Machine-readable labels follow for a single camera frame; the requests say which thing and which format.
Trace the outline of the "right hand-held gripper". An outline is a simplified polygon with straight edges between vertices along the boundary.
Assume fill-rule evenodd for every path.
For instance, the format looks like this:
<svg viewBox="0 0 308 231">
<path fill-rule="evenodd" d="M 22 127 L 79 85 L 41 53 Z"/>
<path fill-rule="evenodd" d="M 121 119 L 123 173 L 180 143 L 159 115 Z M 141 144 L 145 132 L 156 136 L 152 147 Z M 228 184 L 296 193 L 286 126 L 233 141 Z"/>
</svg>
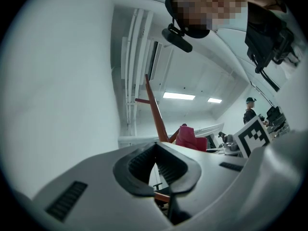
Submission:
<svg viewBox="0 0 308 231">
<path fill-rule="evenodd" d="M 209 207 L 183 222 L 185 231 L 298 231 L 300 208 L 283 216 L 305 179 L 305 120 L 253 150 L 234 182 Z"/>
</svg>

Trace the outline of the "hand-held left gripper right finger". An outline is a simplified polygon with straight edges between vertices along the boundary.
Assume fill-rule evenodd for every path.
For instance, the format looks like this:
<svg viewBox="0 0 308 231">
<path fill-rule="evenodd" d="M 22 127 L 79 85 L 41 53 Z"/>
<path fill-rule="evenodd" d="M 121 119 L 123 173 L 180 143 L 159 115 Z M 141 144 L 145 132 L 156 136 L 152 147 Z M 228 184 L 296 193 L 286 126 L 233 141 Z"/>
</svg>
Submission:
<svg viewBox="0 0 308 231">
<path fill-rule="evenodd" d="M 156 162 L 169 187 L 168 217 L 190 218 L 214 203 L 234 182 L 246 159 L 156 144 Z"/>
</svg>

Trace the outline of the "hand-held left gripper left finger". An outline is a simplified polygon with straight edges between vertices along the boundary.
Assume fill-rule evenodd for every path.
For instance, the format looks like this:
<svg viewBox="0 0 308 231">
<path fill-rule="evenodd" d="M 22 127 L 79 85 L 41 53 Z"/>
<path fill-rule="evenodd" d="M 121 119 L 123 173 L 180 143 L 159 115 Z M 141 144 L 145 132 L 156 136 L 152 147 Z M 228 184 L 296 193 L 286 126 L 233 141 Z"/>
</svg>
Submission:
<svg viewBox="0 0 308 231">
<path fill-rule="evenodd" d="M 164 231 L 173 225 L 153 197 L 137 197 L 116 181 L 115 163 L 144 144 L 89 157 L 17 201 L 48 231 Z"/>
</svg>

